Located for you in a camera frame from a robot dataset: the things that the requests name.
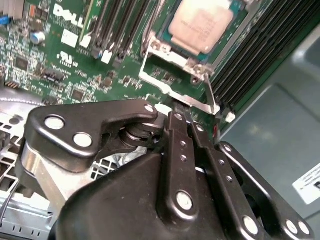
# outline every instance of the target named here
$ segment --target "gray metal panel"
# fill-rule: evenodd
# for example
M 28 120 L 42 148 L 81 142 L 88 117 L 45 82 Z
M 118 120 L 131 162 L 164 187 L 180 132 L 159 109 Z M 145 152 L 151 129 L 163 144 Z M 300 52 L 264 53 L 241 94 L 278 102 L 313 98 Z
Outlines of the gray metal panel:
M 320 25 L 223 134 L 320 240 L 320 199 L 306 205 L 292 184 L 320 163 Z

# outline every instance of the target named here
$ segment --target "ram slot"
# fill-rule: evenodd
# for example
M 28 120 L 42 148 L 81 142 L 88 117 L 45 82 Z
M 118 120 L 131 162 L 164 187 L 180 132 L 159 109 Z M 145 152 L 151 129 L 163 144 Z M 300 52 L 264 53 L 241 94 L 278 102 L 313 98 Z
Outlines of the ram slot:
M 143 0 L 143 4 L 141 4 L 140 10 L 139 10 L 139 14 L 137 14 L 135 20 L 134 20 L 134 24 L 131 24 L 130 29 L 129 29 L 129 36 L 128 38 L 126 38 L 125 41 L 122 42 L 121 47 L 120 47 L 120 51 L 119 54 L 117 56 L 118 61 L 122 62 L 123 59 L 125 58 L 125 56 L 128 53 L 128 50 L 131 46 L 131 43 L 137 33 L 137 30 L 140 26 L 140 24 L 142 23 L 142 20 L 144 18 L 144 15 L 146 14 L 146 11 L 148 9 L 148 5 L 149 5 L 150 1 L 148 0 Z
M 103 2 L 103 7 L 102 11 L 99 14 L 97 24 L 94 27 L 93 30 L 93 41 L 92 41 L 92 52 L 91 55 L 95 58 L 98 59 L 102 54 L 101 54 L 101 41 L 100 41 L 100 36 L 101 36 L 101 28 L 103 26 L 103 22 L 107 13 L 107 8 L 109 6 L 111 0 L 104 0 Z
M 125 10 L 123 13 L 123 18 L 121 19 L 121 22 L 119 24 L 119 30 L 116 32 L 115 36 L 112 37 L 113 41 L 111 41 L 108 45 L 108 50 L 110 52 L 117 51 L 118 47 L 120 46 L 125 30 L 127 28 L 127 25 L 132 17 L 132 14 L 134 12 L 135 6 L 137 5 L 137 0 L 131 0 L 129 3 L 125 6 Z
M 119 11 L 121 9 L 121 6 L 123 5 L 124 0 L 116 0 L 113 3 L 112 9 L 110 11 L 110 16 L 107 20 L 107 22 L 104 25 L 104 29 L 102 31 L 102 46 L 103 49 L 105 49 L 110 41 L 116 20 L 118 18 L 119 15 Z

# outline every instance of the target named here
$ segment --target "white label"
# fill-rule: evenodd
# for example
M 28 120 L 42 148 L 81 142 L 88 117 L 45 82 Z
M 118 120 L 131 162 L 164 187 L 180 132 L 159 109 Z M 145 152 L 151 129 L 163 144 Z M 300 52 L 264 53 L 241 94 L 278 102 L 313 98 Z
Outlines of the white label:
M 65 29 L 63 30 L 61 42 L 75 48 L 77 46 L 78 38 L 78 35 Z
M 295 181 L 292 186 L 307 205 L 319 199 L 320 163 Z
M 71 13 L 70 10 L 64 10 L 59 4 L 55 4 L 53 8 L 53 14 L 57 17 L 62 17 L 65 21 L 70 21 L 73 25 L 83 29 L 84 28 L 84 19 L 82 17 L 77 20 L 77 14 Z

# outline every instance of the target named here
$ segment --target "green circuit board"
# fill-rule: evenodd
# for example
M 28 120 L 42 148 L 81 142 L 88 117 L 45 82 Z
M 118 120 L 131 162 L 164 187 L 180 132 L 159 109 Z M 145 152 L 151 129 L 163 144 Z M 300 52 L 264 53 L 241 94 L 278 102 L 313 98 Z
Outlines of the green circuit board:
M 124 0 L 123 6 L 131 0 Z M 250 21 L 243 34 L 234 46 L 241 43 L 248 29 L 259 19 L 273 0 L 261 0 L 262 4 L 256 17 Z M 175 0 L 162 0 L 161 9 L 157 15 L 152 30 L 160 31 L 167 16 L 175 5 Z M 91 56 L 91 47 L 80 46 L 80 39 L 89 29 L 88 19 L 99 16 L 103 0 L 26 0 L 24 3 L 23 19 L 14 20 L 9 25 L 0 26 L 0 65 L 5 68 L 5 85 L 12 88 L 21 88 L 45 98 L 51 96 L 57 99 L 57 104 L 74 104 L 87 102 L 101 102 L 123 99 L 146 99 L 152 104 L 163 103 L 167 96 L 163 95 L 156 87 L 139 79 L 142 66 L 141 45 L 143 32 L 151 17 L 156 1 L 151 0 L 141 24 L 138 26 L 132 41 L 130 53 L 123 62 L 114 67 L 105 64 Z M 59 15 L 57 5 L 64 13 L 68 11 L 72 18 Z M 46 10 L 48 15 L 43 23 L 45 41 L 34 45 L 30 41 L 30 14 L 39 7 Z M 244 21 L 248 12 L 242 1 L 234 0 L 233 8 L 236 15 L 217 46 L 210 54 L 208 63 L 213 63 L 232 39 L 233 34 Z M 224 61 L 228 60 L 236 50 L 230 49 Z M 35 73 L 39 64 L 59 70 L 64 74 L 64 80 L 59 84 L 50 82 Z M 191 76 L 186 72 L 172 66 L 156 57 L 151 57 L 146 64 L 145 71 L 156 79 L 170 85 L 171 88 L 182 95 L 188 95 L 200 100 L 205 93 L 203 83 L 192 84 Z M 112 75 L 112 81 L 104 80 Z M 211 124 L 211 117 L 195 109 L 192 113 L 194 119 L 206 127 Z

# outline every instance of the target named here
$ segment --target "black bracket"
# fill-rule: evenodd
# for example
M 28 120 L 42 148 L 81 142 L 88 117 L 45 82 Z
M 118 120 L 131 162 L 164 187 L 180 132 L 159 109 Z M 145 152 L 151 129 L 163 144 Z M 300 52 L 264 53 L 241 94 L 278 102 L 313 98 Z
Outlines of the black bracket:
M 202 126 L 189 129 L 196 166 L 204 169 L 217 212 L 230 239 L 314 239 L 298 230 L 306 221 L 228 143 L 217 151 Z
M 29 114 L 24 138 L 44 158 L 79 173 L 97 159 L 133 152 L 136 147 L 123 143 L 119 132 L 133 123 L 153 123 L 157 117 L 155 107 L 142 99 L 39 107 Z M 48 125 L 50 118 L 61 121 L 62 127 Z M 78 134 L 87 138 L 84 145 L 75 141 Z
M 157 210 L 170 229 L 186 230 L 198 217 L 199 200 L 194 144 L 181 114 L 169 113 L 164 138 Z

